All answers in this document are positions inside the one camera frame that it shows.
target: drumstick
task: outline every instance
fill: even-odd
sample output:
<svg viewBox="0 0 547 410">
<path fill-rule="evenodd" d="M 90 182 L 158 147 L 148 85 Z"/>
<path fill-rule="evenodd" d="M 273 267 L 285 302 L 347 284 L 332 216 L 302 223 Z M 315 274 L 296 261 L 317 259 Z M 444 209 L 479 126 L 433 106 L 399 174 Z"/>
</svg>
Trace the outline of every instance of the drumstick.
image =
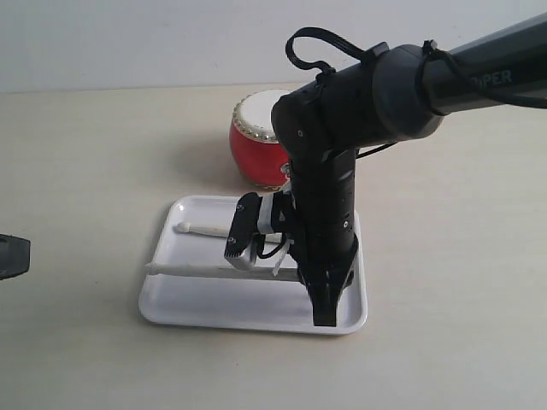
<svg viewBox="0 0 547 410">
<path fill-rule="evenodd" d="M 229 230 L 224 227 L 196 225 L 191 222 L 180 222 L 174 226 L 174 231 L 177 233 L 197 233 L 208 237 L 228 237 L 229 233 Z M 281 234 L 266 235 L 266 242 L 280 243 Z"/>
</svg>

